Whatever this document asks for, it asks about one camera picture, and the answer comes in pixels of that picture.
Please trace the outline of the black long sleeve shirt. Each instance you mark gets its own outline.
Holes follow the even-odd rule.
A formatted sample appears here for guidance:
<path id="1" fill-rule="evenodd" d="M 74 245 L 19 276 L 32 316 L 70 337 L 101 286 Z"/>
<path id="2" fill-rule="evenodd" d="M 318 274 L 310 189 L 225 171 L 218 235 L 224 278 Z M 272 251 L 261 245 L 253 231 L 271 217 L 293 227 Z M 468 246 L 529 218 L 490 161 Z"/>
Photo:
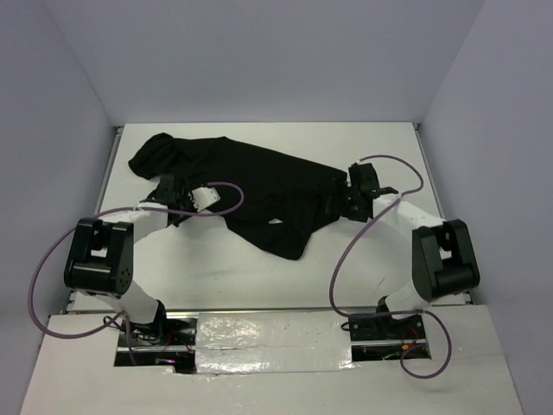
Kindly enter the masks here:
<path id="1" fill-rule="evenodd" d="M 214 183 L 227 228 L 256 248 L 298 260 L 311 235 L 338 220 L 327 199 L 346 172 L 228 137 L 159 133 L 129 161 L 144 179 L 174 176 L 191 188 Z"/>

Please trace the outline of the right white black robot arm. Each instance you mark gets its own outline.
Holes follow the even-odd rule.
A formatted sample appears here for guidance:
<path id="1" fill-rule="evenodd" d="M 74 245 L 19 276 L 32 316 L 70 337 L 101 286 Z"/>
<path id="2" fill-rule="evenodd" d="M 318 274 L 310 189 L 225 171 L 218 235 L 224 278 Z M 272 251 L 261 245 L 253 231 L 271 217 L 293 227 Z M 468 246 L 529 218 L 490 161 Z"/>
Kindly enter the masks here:
<path id="1" fill-rule="evenodd" d="M 407 283 L 378 301 L 370 316 L 348 318 L 347 329 L 373 326 L 383 337 L 394 338 L 415 326 L 418 310 L 450 295 L 458 295 L 480 284 L 480 271 L 467 224 L 445 220 L 405 200 L 423 189 L 424 180 L 400 192 L 383 187 L 370 163 L 354 163 L 349 178 L 336 180 L 327 212 L 367 226 L 381 221 L 410 243 L 411 273 Z"/>

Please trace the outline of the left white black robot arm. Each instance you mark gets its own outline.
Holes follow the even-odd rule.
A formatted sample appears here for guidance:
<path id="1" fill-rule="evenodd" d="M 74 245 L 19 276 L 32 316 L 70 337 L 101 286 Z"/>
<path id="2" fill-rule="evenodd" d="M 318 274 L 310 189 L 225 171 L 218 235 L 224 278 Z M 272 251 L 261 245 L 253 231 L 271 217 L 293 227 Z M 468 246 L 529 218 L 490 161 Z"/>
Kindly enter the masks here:
<path id="1" fill-rule="evenodd" d="M 169 333 L 165 306 L 136 282 L 134 245 L 176 224 L 179 211 L 199 213 L 217 197 L 191 190 L 180 179 L 164 176 L 157 188 L 131 210 L 79 220 L 64 270 L 66 287 L 96 297 L 116 312 L 147 343 L 159 344 Z"/>

